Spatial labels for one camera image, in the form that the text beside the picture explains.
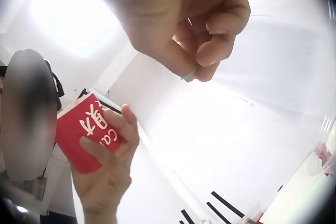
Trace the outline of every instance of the fingernail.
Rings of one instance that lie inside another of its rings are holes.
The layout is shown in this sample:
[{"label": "fingernail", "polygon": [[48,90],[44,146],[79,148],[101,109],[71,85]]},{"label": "fingernail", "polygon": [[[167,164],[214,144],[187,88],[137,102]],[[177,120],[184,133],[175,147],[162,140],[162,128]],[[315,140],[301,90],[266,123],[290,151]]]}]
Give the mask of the fingernail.
[{"label": "fingernail", "polygon": [[227,30],[217,30],[215,32],[209,32],[212,35],[226,34]]},{"label": "fingernail", "polygon": [[82,147],[85,147],[85,146],[88,146],[90,144],[90,139],[88,139],[87,137],[84,137],[82,136],[80,139],[79,139],[79,144],[82,146]]},{"label": "fingernail", "polygon": [[196,76],[193,74],[191,76],[189,76],[188,78],[185,79],[186,82],[191,82],[193,81],[194,79],[196,79]]}]

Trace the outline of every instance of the hand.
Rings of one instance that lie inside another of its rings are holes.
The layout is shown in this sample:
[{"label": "hand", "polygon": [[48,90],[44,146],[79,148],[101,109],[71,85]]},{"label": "hand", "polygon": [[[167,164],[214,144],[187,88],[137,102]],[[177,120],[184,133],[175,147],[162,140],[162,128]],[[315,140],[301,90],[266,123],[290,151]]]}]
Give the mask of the hand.
[{"label": "hand", "polygon": [[180,77],[208,81],[250,16],[248,0],[105,0],[133,47]]},{"label": "hand", "polygon": [[85,223],[116,223],[115,214],[121,197],[131,184],[130,166],[139,144],[137,119],[128,105],[121,114],[104,110],[103,117],[125,139],[115,153],[86,137],[80,145],[97,158],[101,167],[89,174],[72,167],[73,184],[82,202]]}]

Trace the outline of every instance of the ceiling light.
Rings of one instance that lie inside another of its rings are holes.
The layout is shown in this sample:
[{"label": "ceiling light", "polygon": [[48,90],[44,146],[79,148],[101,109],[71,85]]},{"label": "ceiling light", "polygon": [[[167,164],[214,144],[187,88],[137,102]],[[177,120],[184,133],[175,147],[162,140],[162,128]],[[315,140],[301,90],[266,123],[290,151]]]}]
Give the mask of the ceiling light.
[{"label": "ceiling light", "polygon": [[91,55],[120,27],[103,0],[32,0],[30,12],[46,36],[80,56]]}]

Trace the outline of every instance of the black stripe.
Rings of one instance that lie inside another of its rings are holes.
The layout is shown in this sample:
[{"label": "black stripe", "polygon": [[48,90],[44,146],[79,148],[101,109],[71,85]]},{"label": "black stripe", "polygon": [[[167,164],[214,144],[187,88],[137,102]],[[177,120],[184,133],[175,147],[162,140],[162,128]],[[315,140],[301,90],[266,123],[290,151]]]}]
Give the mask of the black stripe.
[{"label": "black stripe", "polygon": [[190,218],[190,216],[188,215],[188,213],[187,213],[184,209],[181,211],[181,213],[182,213],[183,216],[186,218],[186,220],[187,220],[187,222],[188,222],[189,224],[195,224],[195,223],[192,221],[192,219]]},{"label": "black stripe", "polygon": [[210,202],[207,202],[207,205],[214,211],[226,224],[231,224]]},{"label": "black stripe", "polygon": [[216,199],[218,199],[220,202],[222,202],[232,212],[234,212],[236,215],[238,215],[240,218],[243,218],[245,216],[245,214],[243,214],[242,212],[240,212],[237,208],[235,208],[229,202],[227,202],[226,200],[224,200],[221,196],[219,196],[218,194],[216,194],[216,192],[212,192],[211,194],[213,196],[215,196]]}]

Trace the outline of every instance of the finger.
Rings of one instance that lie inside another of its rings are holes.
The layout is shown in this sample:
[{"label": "finger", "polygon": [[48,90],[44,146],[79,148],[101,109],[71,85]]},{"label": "finger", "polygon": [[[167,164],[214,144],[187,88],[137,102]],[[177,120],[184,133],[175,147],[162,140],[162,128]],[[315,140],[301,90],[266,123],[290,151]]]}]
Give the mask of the finger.
[{"label": "finger", "polygon": [[107,166],[114,165],[116,163],[114,154],[101,144],[84,136],[79,139],[79,144],[87,153],[94,156],[101,165]]},{"label": "finger", "polygon": [[230,56],[234,39],[246,26],[250,17],[248,0],[223,0],[207,20],[207,30],[212,40],[197,51],[197,62],[210,66]]},{"label": "finger", "polygon": [[220,62],[216,62],[208,67],[201,67],[197,72],[197,79],[206,82],[212,79]]},{"label": "finger", "polygon": [[191,29],[196,37],[197,49],[205,42],[210,41],[212,38],[211,34],[207,30],[206,21],[207,18],[205,15],[190,18],[190,22],[192,24]]},{"label": "finger", "polygon": [[181,41],[179,45],[174,40],[170,40],[163,48],[160,54],[153,56],[154,59],[163,64],[172,73],[184,77],[193,71],[197,65],[196,56],[183,49],[186,42]]},{"label": "finger", "polygon": [[[198,16],[181,21],[175,32],[175,39],[179,41],[183,49],[195,55],[200,45],[211,40],[211,35],[206,29],[205,16]],[[196,72],[186,80],[192,81],[199,79],[200,81],[208,81],[212,78],[215,69],[214,66],[202,67],[198,65]]]},{"label": "finger", "polygon": [[197,62],[203,67],[208,67],[230,56],[234,35],[213,35],[211,41],[204,43],[197,51]]},{"label": "finger", "polygon": [[[122,109],[122,113],[129,113],[127,115],[128,119],[135,124],[136,118],[135,115],[129,110],[127,111],[127,106]],[[134,125],[131,127],[130,123],[126,120],[123,115],[118,114],[115,111],[106,109],[103,112],[103,117],[106,122],[112,125],[115,130],[124,138],[124,141],[121,142],[119,148],[115,151],[114,155],[120,161],[131,160],[139,145],[139,135],[138,131],[134,130]]]},{"label": "finger", "polygon": [[138,124],[135,114],[132,112],[129,105],[124,104],[121,107],[121,114],[124,116],[129,125],[133,128],[135,132],[138,131]]},{"label": "finger", "polygon": [[111,109],[105,109],[103,111],[103,117],[126,142],[132,142],[136,139],[136,134],[133,128],[131,128],[124,116]]},{"label": "finger", "polygon": [[210,34],[239,34],[245,28],[251,13],[248,0],[223,0],[220,10],[207,20]]},{"label": "finger", "polygon": [[197,40],[188,19],[177,24],[173,40],[190,53],[191,56],[196,55],[198,49]]}]

